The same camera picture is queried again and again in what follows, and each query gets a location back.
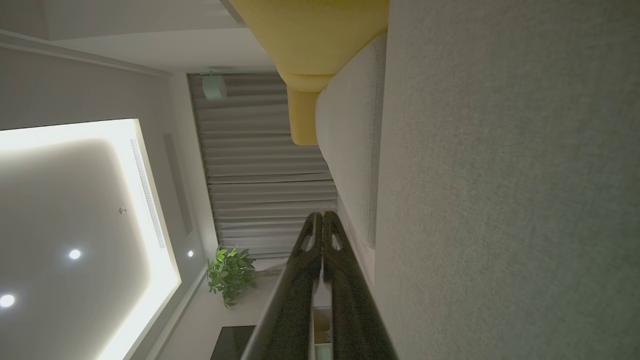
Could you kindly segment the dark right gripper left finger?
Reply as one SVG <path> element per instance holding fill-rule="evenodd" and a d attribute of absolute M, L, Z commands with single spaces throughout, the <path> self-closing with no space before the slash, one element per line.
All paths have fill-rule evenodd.
<path fill-rule="evenodd" d="M 308 360 L 313 298 L 322 269 L 322 214 L 309 214 L 243 360 Z"/>

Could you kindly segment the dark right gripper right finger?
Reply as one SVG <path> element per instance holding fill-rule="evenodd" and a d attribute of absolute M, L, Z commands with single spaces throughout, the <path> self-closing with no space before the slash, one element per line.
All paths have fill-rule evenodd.
<path fill-rule="evenodd" d="M 396 360 L 370 287 L 336 212 L 322 217 L 323 280 L 330 285 L 334 360 Z"/>

